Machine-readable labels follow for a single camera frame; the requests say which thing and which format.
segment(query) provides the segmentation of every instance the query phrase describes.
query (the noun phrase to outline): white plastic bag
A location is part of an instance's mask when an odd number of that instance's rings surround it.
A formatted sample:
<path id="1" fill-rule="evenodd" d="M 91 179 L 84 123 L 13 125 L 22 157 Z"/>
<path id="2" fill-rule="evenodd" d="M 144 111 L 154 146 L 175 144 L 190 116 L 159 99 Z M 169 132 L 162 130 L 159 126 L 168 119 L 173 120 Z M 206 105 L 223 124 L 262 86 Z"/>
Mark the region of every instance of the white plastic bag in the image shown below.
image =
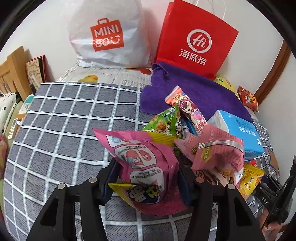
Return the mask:
<path id="1" fill-rule="evenodd" d="M 150 66 L 150 47 L 140 0 L 83 0 L 68 28 L 82 67 Z"/>

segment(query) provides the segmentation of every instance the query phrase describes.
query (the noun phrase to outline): white wall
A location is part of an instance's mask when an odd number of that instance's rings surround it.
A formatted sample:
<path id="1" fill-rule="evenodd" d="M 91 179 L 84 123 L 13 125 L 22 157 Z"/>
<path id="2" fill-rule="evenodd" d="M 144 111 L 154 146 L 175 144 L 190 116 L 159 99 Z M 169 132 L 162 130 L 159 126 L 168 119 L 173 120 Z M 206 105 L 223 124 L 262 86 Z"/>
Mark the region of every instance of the white wall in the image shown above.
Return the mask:
<path id="1" fill-rule="evenodd" d="M 289 177 L 296 155 L 296 59 L 291 54 L 286 68 L 269 95 L 259 106 L 256 114 L 268 129 L 270 142 L 279 163 L 281 183 Z M 291 220 L 296 211 L 296 192 L 293 205 L 286 221 Z"/>
<path id="2" fill-rule="evenodd" d="M 155 54 L 162 22 L 170 0 L 141 0 L 148 38 Z M 222 17 L 222 0 L 200 0 L 199 7 Z M 32 57 L 46 55 L 54 79 L 58 79 L 76 61 L 68 40 L 67 17 L 71 9 L 67 1 L 46 0 L 16 29 L 0 52 L 0 63 L 13 50 L 23 45 Z M 235 85 L 255 92 L 271 69 L 282 43 L 282 37 L 269 21 L 246 0 L 225 0 L 225 21 L 239 35 L 219 73 Z"/>

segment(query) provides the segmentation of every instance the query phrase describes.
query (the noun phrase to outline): haidilao logo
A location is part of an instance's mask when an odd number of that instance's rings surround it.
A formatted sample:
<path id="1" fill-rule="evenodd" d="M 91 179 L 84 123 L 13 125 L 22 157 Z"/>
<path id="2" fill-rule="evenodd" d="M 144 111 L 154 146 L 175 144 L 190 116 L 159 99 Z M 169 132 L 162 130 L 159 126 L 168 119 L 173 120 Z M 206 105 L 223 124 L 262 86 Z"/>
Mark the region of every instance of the haidilao logo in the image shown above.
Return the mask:
<path id="1" fill-rule="evenodd" d="M 202 29 L 194 29 L 187 36 L 187 43 L 196 53 L 205 53 L 212 46 L 211 36 Z"/>

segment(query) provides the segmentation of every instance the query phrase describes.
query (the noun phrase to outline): tissue box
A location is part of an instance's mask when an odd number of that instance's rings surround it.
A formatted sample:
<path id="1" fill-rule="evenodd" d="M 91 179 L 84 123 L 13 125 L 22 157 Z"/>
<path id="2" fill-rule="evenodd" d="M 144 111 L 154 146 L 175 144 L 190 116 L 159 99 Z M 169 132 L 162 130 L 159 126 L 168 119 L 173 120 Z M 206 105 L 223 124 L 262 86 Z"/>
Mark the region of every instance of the tissue box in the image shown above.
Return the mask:
<path id="1" fill-rule="evenodd" d="M 208 123 L 242 139 L 246 160 L 263 154 L 264 150 L 259 134 L 252 123 L 223 110 L 217 110 Z"/>

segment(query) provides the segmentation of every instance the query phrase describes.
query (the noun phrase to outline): metal screw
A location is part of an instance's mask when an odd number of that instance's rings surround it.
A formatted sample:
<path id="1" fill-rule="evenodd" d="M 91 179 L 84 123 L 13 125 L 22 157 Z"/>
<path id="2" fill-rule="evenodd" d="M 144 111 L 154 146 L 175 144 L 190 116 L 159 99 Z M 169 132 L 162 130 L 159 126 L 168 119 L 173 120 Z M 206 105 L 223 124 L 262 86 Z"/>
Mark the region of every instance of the metal screw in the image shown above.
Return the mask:
<path id="1" fill-rule="evenodd" d="M 198 183 L 203 183 L 204 179 L 202 177 L 197 177 L 195 181 Z"/>
<path id="2" fill-rule="evenodd" d="M 231 189 L 231 190 L 235 189 L 235 185 L 233 185 L 232 183 L 229 183 L 229 184 L 227 185 L 227 187 L 228 187 L 229 189 Z"/>
<path id="3" fill-rule="evenodd" d="M 57 188 L 59 190 L 63 189 L 66 185 L 64 183 L 60 183 L 59 185 L 57 185 Z"/>
<path id="4" fill-rule="evenodd" d="M 98 179 L 97 179 L 96 177 L 91 177 L 91 178 L 89 179 L 89 182 L 90 182 L 90 183 L 95 183 L 97 180 L 98 180 Z"/>

